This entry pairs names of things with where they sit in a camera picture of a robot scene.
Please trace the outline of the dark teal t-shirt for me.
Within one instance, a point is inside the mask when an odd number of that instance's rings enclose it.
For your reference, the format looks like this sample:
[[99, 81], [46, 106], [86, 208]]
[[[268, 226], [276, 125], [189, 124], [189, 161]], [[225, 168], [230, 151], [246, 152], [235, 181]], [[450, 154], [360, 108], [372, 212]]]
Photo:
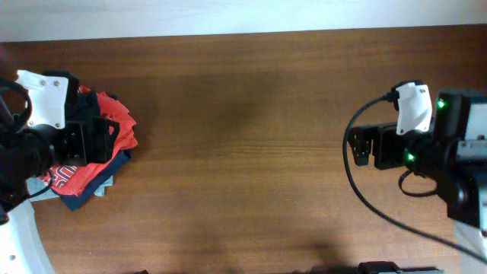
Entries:
[[47, 70], [44, 76], [60, 77], [68, 80], [65, 98], [65, 121], [85, 121], [92, 123], [92, 118], [100, 115], [100, 106], [95, 91], [81, 92], [79, 79], [67, 71]]

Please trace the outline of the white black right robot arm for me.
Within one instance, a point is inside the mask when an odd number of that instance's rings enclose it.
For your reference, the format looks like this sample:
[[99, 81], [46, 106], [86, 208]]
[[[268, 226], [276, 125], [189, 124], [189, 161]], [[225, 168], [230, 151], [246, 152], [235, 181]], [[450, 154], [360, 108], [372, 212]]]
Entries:
[[[358, 166], [374, 158], [378, 170], [406, 167], [402, 184], [415, 174], [435, 182], [425, 196], [438, 196], [454, 222], [456, 242], [420, 231], [375, 208], [358, 190], [348, 155]], [[345, 172], [362, 203], [383, 220], [462, 254], [464, 273], [486, 271], [486, 92], [446, 88], [431, 100], [428, 87], [404, 82], [361, 107], [345, 128]]]

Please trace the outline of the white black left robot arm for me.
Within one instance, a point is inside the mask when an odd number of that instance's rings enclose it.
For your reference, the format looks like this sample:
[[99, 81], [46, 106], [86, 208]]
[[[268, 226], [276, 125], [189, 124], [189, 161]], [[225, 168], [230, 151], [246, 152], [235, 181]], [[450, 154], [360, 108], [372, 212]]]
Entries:
[[6, 138], [1, 150], [1, 272], [54, 273], [35, 220], [27, 180], [49, 176], [55, 165], [107, 163], [120, 126], [103, 117], [68, 122], [63, 129], [26, 127]]

